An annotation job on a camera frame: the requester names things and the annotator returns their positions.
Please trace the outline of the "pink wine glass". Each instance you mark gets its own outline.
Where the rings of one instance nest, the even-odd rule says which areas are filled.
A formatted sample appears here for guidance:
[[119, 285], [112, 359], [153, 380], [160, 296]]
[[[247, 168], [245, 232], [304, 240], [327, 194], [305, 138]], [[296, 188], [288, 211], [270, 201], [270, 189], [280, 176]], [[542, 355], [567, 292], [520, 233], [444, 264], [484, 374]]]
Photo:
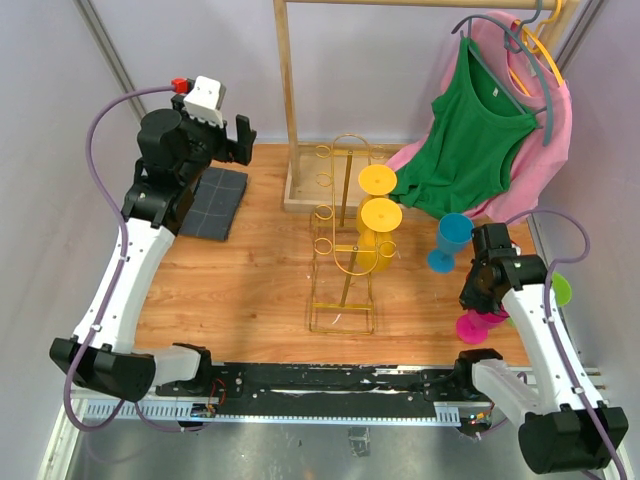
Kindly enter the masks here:
[[507, 318], [506, 312], [493, 314], [467, 310], [456, 321], [456, 333], [466, 344], [478, 345], [488, 338], [491, 330], [500, 326]]

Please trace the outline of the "blue wine glass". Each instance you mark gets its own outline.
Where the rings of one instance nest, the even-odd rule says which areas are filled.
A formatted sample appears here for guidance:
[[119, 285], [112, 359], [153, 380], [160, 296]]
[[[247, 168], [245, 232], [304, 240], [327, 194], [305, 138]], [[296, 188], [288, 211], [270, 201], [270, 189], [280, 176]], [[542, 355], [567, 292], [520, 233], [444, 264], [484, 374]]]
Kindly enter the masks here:
[[447, 274], [455, 267], [456, 255], [472, 238], [472, 220], [464, 214], [450, 213], [439, 220], [436, 248], [427, 256], [427, 265], [436, 273]]

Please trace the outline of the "green wine glass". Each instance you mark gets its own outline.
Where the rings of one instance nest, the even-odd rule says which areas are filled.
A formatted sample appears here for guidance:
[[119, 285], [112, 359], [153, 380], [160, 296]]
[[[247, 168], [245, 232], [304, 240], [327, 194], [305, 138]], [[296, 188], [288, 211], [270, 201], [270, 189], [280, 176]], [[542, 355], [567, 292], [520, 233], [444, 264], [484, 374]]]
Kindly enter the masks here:
[[[536, 284], [524, 284], [522, 290], [514, 290], [513, 293], [519, 299], [519, 305], [526, 310], [517, 314], [521, 320], [520, 323], [516, 322], [516, 318], [511, 314], [510, 310], [507, 310], [504, 305], [501, 305], [502, 314], [508, 320], [508, 322], [516, 328], [518, 331], [522, 330], [522, 327], [526, 325], [545, 325], [545, 285], [544, 283]], [[551, 309], [555, 314], [566, 306], [572, 299], [572, 287], [568, 280], [559, 273], [554, 273], [551, 280]]]

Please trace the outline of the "yellow wine glass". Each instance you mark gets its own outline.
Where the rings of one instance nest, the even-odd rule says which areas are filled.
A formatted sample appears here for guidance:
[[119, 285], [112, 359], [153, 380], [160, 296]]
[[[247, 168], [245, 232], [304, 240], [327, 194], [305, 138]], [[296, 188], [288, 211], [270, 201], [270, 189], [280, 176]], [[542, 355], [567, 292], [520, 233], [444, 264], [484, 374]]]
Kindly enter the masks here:
[[401, 224], [400, 207], [388, 198], [369, 199], [357, 217], [359, 238], [356, 262], [367, 273], [386, 270], [396, 255], [392, 232]]
[[397, 176], [386, 165], [369, 165], [359, 173], [358, 184], [366, 194], [381, 197], [394, 190], [397, 185]]

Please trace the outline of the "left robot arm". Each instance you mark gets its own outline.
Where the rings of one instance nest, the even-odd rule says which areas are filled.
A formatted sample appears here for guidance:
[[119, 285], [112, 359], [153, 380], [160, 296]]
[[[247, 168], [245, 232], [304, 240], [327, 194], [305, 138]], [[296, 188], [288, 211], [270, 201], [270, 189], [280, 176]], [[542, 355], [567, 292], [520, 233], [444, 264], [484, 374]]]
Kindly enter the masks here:
[[177, 94], [171, 107], [146, 114], [137, 144], [134, 180], [118, 212], [119, 232], [89, 309], [68, 338], [49, 350], [73, 384], [127, 402], [157, 386], [179, 382], [190, 394], [214, 383], [211, 354], [175, 343], [157, 352], [134, 349], [137, 325], [156, 271], [192, 208], [212, 161], [248, 165], [257, 136], [250, 120], [236, 117], [236, 139], [225, 123]]

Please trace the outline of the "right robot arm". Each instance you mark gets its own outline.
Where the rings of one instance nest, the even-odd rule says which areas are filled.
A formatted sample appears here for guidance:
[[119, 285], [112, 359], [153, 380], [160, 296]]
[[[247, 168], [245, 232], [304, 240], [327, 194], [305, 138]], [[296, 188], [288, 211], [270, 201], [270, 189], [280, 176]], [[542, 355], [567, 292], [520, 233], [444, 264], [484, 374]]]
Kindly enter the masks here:
[[603, 470], [627, 473], [617, 453], [629, 423], [609, 407], [580, 363], [562, 323], [551, 274], [537, 255], [520, 255], [503, 223], [473, 229], [474, 258], [459, 297], [478, 313], [505, 311], [536, 379], [528, 387], [493, 349], [459, 354], [453, 387], [466, 400], [488, 397], [517, 428], [520, 451], [536, 474]]

